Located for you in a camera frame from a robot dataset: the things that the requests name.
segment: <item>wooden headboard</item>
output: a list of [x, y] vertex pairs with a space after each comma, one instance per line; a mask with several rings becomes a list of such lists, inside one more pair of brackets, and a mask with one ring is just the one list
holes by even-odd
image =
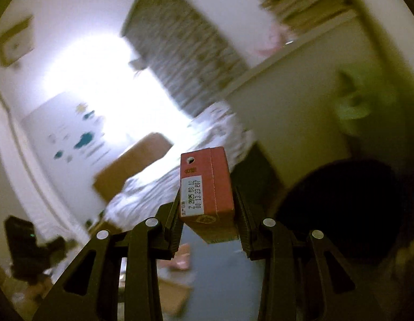
[[95, 176], [94, 189], [105, 201], [111, 201], [128, 178], [164, 157], [171, 147], [160, 133], [146, 135]]

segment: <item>patterned curtain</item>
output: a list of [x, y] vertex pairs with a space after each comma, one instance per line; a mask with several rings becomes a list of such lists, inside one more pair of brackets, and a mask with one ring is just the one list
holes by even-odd
[[122, 35], [192, 117], [247, 70], [216, 27], [185, 0], [136, 0]]

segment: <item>metal screw head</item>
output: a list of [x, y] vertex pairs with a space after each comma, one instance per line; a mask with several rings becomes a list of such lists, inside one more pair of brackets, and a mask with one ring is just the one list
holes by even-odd
[[148, 227], [155, 227], [157, 224], [159, 223], [158, 219], [151, 217], [148, 218], [144, 224], [147, 225]]
[[312, 231], [312, 236], [313, 236], [315, 239], [322, 239], [322, 238], [324, 238], [324, 234], [323, 234], [323, 232], [322, 232], [322, 231], [319, 231], [319, 230], [314, 230], [314, 231]]
[[109, 236], [109, 232], [108, 231], [99, 231], [96, 235], [97, 239], [103, 240], [106, 239]]
[[265, 218], [263, 220], [263, 225], [267, 227], [274, 227], [277, 223], [272, 218]]

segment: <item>red box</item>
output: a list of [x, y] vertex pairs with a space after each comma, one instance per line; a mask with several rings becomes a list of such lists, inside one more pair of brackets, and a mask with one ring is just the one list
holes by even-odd
[[183, 153], [180, 218], [207, 243], [238, 239], [232, 187], [223, 147]]

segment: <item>books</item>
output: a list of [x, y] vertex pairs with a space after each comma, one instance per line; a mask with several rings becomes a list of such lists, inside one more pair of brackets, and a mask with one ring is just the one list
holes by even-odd
[[347, 11], [347, 0], [262, 0], [262, 6], [274, 13], [281, 24], [288, 25], [297, 34]]

